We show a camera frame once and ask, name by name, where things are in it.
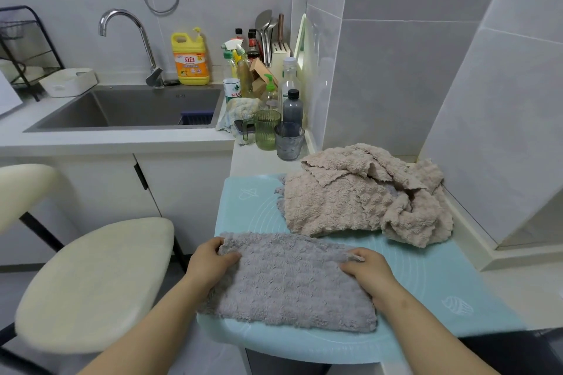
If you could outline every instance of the silicone mat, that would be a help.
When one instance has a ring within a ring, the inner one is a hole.
[[[223,231],[289,233],[278,211],[279,175],[227,178],[215,235]],[[346,231],[323,238],[382,253],[398,281],[454,335],[525,329],[517,315],[489,293],[454,241],[426,249],[387,240],[381,233]],[[400,348],[381,315],[373,333],[333,332],[237,322],[198,314],[200,326],[217,342],[305,362],[359,364],[402,359]]]

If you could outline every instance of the person's left hand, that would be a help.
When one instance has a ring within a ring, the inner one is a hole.
[[[202,293],[207,294],[221,280],[227,269],[240,259],[238,252],[217,255],[217,250],[223,241],[223,237],[214,237],[202,243],[190,258],[185,277]]]

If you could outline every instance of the mug handle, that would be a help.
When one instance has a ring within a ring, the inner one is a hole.
[[[244,119],[243,120],[243,140],[244,141],[248,141],[248,124],[249,123],[254,123],[254,119],[250,118],[250,119]]]

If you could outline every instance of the faucet spout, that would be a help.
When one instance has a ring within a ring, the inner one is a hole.
[[[145,45],[146,54],[148,55],[150,61],[151,74],[147,78],[146,81],[147,85],[152,86],[154,88],[164,87],[165,83],[164,80],[162,80],[160,73],[156,74],[155,77],[156,70],[160,70],[160,72],[162,72],[162,70],[159,67],[157,67],[157,63],[154,60],[152,49],[150,47],[149,37],[146,35],[146,31],[145,28],[143,27],[143,24],[141,23],[141,21],[139,21],[139,19],[136,16],[134,16],[131,12],[126,11],[124,9],[110,9],[106,11],[100,18],[100,22],[98,23],[98,33],[100,34],[100,36],[105,36],[106,30],[108,28],[109,20],[114,16],[119,16],[119,15],[128,17],[133,23],[135,23],[135,25],[139,29],[139,32],[141,33],[141,38],[143,39],[143,44]]]

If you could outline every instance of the person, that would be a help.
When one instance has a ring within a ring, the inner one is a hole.
[[[198,305],[238,253],[217,254],[215,237],[201,244],[187,273],[128,333],[109,346],[79,375],[161,375],[168,373]],[[498,374],[452,335],[395,279],[384,256],[365,248],[351,251],[365,262],[341,264],[372,297],[389,322],[415,375]]]

